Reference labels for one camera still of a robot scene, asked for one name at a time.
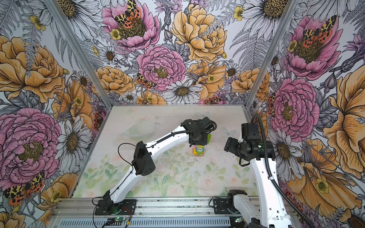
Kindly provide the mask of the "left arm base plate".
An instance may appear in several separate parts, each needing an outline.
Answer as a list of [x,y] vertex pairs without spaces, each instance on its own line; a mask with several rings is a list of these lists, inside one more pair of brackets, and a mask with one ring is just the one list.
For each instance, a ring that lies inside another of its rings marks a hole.
[[94,214],[97,216],[134,215],[136,203],[135,199],[125,199],[122,202],[111,204],[102,199],[98,202]]

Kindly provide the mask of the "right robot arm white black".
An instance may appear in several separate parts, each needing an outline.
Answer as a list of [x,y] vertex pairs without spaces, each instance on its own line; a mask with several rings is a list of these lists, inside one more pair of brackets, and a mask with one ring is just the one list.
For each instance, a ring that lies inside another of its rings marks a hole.
[[230,190],[229,210],[240,213],[249,228],[291,228],[291,217],[279,192],[275,151],[271,142],[262,139],[258,125],[243,123],[241,139],[228,138],[224,150],[253,169],[259,197],[259,206],[255,206],[246,191]]

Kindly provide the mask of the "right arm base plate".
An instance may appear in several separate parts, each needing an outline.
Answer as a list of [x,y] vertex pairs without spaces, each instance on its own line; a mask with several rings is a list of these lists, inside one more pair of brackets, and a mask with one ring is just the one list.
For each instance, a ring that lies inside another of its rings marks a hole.
[[213,210],[215,214],[222,215],[222,214],[232,214],[232,212],[228,208],[227,199],[221,198],[213,198]]

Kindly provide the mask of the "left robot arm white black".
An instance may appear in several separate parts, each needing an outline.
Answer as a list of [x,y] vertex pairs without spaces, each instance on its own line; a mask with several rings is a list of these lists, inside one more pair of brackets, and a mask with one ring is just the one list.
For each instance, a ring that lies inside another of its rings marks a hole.
[[205,146],[208,144],[209,135],[216,129],[217,124],[208,117],[198,120],[187,119],[176,129],[157,140],[147,143],[138,142],[134,145],[133,160],[128,162],[130,168],[126,175],[114,188],[103,195],[96,208],[110,212],[113,206],[126,198],[128,192],[143,176],[155,171],[155,161],[161,154],[185,142],[188,142],[190,146]]

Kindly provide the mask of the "green owl number toy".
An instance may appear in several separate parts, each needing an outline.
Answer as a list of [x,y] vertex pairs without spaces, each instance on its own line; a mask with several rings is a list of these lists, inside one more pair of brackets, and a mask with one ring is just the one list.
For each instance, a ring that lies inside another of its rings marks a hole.
[[196,150],[197,150],[197,154],[198,154],[198,156],[197,156],[197,157],[202,157],[202,156],[204,156],[204,147],[203,147],[203,146],[201,146],[201,145],[195,145],[195,146],[194,146],[194,149],[196,149]]

